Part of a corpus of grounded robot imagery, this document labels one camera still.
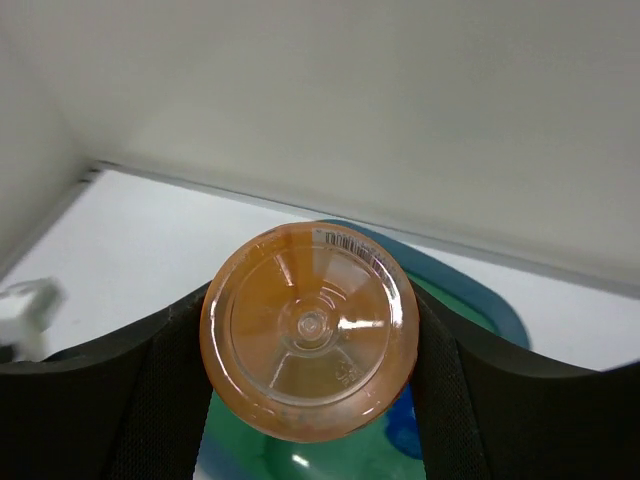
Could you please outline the orange juice bottle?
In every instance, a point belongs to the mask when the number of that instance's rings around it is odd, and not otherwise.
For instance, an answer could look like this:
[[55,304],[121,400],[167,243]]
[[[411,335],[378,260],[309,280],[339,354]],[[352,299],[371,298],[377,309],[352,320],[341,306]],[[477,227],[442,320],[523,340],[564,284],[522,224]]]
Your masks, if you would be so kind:
[[401,395],[419,350],[412,285],[370,236],[327,222],[275,227],[210,282],[200,349],[217,396],[282,440],[344,437]]

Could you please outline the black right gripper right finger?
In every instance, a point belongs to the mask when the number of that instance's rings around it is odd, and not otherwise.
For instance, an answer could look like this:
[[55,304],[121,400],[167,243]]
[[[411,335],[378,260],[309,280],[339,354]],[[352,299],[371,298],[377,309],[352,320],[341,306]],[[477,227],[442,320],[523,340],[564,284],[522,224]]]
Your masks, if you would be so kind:
[[638,363],[595,371],[557,361],[414,292],[410,387],[428,478],[638,478]]

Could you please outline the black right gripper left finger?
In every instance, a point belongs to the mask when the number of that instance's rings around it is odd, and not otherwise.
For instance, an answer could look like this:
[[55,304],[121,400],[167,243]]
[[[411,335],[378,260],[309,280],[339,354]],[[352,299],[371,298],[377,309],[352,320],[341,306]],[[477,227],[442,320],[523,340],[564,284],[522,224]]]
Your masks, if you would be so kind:
[[212,395],[206,290],[41,362],[2,348],[2,478],[192,478]]

